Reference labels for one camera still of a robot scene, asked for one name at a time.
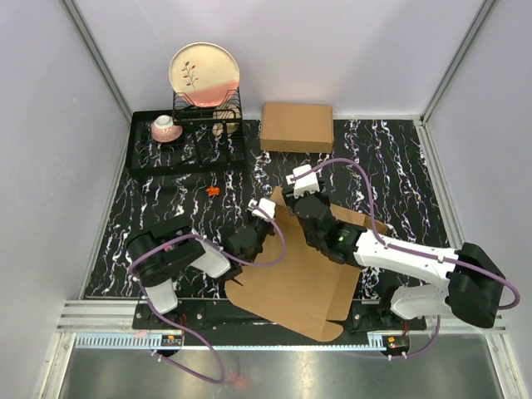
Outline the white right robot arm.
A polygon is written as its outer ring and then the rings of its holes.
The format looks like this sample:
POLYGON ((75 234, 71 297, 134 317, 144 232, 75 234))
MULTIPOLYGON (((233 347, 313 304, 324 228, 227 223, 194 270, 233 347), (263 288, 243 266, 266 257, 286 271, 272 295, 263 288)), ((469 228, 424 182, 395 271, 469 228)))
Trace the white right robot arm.
POLYGON ((283 198, 307 245, 324 257, 337 264, 383 268, 422 282, 388 289, 377 309, 384 328, 396 329, 420 316, 447 314, 474 327, 494 326, 505 277, 480 246, 464 243, 453 249, 405 243, 335 218, 324 195, 283 198))

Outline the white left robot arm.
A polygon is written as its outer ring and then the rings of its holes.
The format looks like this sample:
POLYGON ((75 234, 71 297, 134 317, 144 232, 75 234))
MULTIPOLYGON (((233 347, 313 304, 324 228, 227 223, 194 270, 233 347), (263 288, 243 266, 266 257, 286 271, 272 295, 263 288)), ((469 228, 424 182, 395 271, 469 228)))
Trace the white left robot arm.
MULTIPOLYGON (((187 267, 221 281, 242 273, 241 263, 227 258, 205 241, 194 239, 194 234, 190 222, 180 215, 140 230, 126 240, 126 252, 135 266, 133 274, 154 304, 150 319, 160 328, 172 328, 179 321, 173 280, 187 267)), ((247 224, 222 243, 223 251, 252 263, 263 251, 266 237, 272 234, 272 224, 250 216, 247 224)))

